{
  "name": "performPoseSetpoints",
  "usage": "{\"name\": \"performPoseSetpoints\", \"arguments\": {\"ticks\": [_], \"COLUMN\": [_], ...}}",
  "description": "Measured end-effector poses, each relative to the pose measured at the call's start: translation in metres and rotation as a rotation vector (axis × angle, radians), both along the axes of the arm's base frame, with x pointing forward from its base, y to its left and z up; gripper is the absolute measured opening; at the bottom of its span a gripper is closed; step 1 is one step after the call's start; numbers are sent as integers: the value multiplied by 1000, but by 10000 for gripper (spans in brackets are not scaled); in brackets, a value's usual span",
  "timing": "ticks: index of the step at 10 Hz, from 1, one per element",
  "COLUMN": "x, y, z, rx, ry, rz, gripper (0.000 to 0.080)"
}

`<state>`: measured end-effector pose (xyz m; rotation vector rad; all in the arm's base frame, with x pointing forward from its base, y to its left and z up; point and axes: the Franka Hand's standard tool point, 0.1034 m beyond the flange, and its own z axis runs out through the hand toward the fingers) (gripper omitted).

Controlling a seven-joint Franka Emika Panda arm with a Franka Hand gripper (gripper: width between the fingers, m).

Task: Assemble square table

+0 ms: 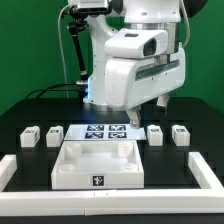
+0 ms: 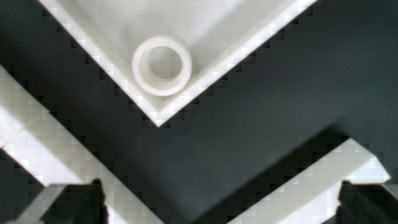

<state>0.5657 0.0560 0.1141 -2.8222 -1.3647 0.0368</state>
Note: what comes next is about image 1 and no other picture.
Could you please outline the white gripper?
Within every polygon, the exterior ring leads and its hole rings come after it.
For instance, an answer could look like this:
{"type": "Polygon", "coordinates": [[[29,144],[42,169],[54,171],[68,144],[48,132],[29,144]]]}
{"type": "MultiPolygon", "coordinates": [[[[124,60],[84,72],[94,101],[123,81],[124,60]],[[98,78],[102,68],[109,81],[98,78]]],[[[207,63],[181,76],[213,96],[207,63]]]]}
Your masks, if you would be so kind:
{"type": "Polygon", "coordinates": [[[181,87],[184,81],[183,48],[172,54],[170,61],[163,65],[157,65],[155,58],[110,58],[105,68],[105,99],[110,107],[127,110],[130,126],[139,129],[141,116],[139,109],[133,107],[158,97],[155,114],[165,116],[170,99],[165,93],[181,87]]]}

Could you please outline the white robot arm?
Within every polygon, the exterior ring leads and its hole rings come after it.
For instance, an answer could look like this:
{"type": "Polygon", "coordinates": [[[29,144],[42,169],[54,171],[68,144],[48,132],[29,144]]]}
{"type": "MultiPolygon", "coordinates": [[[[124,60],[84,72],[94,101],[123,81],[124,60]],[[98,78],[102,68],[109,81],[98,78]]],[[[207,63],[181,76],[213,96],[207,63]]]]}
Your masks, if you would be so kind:
{"type": "Polygon", "coordinates": [[[141,127],[141,105],[156,100],[167,112],[169,93],[184,84],[187,41],[179,25],[208,0],[68,0],[77,30],[90,29],[94,69],[84,101],[124,111],[141,127]]]}

